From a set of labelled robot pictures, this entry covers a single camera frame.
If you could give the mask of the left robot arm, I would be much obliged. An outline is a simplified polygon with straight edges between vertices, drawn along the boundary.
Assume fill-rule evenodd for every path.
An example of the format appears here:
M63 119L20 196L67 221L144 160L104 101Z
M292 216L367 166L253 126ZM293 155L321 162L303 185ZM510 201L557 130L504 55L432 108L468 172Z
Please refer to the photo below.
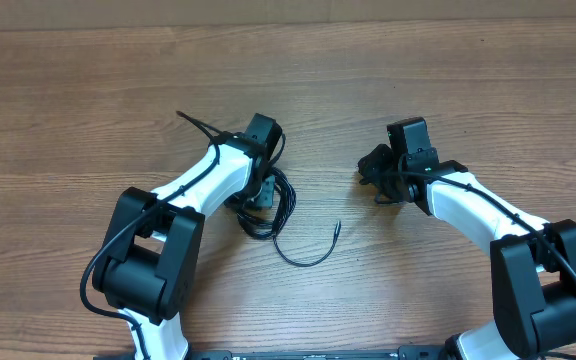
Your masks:
M273 204L271 168L285 137L272 118L255 114L242 133L199 123L206 155L176 180L118 198L101 249L82 276L106 297L106 316L127 322L131 359L186 359L180 311L192 287L204 223L221 205Z

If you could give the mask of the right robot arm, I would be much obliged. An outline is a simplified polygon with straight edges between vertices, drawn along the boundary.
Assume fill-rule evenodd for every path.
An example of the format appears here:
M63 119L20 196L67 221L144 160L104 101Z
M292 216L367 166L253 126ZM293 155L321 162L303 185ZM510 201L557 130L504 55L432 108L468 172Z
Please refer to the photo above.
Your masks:
M549 222L442 162L424 118L387 127L388 143L358 162L380 205L413 203L459 230L490 259L493 318L439 346L402 346L400 359L556 359L576 343L576 222Z

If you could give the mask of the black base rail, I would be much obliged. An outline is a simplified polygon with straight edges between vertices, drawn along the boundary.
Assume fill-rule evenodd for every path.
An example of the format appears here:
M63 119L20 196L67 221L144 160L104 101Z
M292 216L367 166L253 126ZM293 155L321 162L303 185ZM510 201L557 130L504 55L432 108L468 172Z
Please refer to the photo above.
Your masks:
M405 345L387 350L338 350L300 352L253 352L232 353L230 351L193 351L185 360L449 360L440 345Z

